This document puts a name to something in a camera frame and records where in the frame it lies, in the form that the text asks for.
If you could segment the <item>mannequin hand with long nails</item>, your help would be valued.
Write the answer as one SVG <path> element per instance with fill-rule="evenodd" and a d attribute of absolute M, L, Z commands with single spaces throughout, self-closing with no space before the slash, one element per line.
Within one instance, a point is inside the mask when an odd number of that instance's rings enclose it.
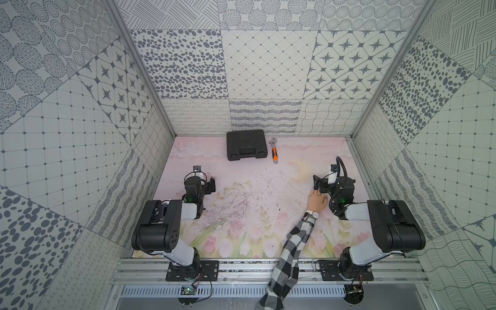
<path fill-rule="evenodd" d="M 329 195 L 322 194 L 319 190 L 313 189 L 308 198 L 307 210 L 311 212 L 321 213 L 329 204 Z"/>

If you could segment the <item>white wrist watch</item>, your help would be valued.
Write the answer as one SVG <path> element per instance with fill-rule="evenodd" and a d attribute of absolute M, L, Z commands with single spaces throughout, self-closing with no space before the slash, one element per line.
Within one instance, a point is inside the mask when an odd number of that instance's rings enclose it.
<path fill-rule="evenodd" d="M 307 210 L 306 213 L 309 215 L 309 216 L 312 216 L 314 219 L 318 219 L 319 218 L 319 213 L 316 212 L 316 211 L 311 211 L 311 210 Z"/>

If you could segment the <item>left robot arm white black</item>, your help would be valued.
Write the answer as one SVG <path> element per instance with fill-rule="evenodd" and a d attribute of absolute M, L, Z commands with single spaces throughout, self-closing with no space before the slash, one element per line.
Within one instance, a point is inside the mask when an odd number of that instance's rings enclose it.
<path fill-rule="evenodd" d="M 219 262 L 200 260 L 198 250 L 180 238 L 184 220 L 198 220 L 204 211 L 204 198 L 216 191 L 215 179 L 188 176 L 185 194 L 179 200 L 149 200 L 131 236 L 134 250 L 162 256 L 170 263 L 166 281 L 215 281 Z"/>

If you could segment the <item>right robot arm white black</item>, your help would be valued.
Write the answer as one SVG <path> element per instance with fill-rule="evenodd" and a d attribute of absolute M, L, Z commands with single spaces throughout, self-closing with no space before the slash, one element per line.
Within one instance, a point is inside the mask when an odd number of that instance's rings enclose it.
<path fill-rule="evenodd" d="M 329 209 L 340 220 L 365 221 L 371 236 L 358 245 L 346 247 L 338 260 L 321 260 L 324 281 L 374 280 L 371 265 L 394 253 L 424 249 L 426 237 L 402 200 L 354 202 L 355 180 L 331 173 L 313 177 L 313 188 L 330 196 Z"/>

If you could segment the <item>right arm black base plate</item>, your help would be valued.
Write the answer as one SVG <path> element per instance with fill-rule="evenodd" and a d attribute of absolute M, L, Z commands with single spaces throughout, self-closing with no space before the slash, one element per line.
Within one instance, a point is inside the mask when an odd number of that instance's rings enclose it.
<path fill-rule="evenodd" d="M 323 281 L 373 281 L 371 266 L 357 266 L 355 264 L 340 263 L 338 260 L 318 260 L 320 274 Z"/>

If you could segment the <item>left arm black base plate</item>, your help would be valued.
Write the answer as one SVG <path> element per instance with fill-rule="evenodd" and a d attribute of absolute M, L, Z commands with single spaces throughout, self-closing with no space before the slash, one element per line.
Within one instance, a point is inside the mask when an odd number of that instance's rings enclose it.
<path fill-rule="evenodd" d="M 199 280 L 201 282 L 217 281 L 219 271 L 218 260 L 201 260 L 191 266 L 169 264 L 167 282 L 183 282 Z"/>

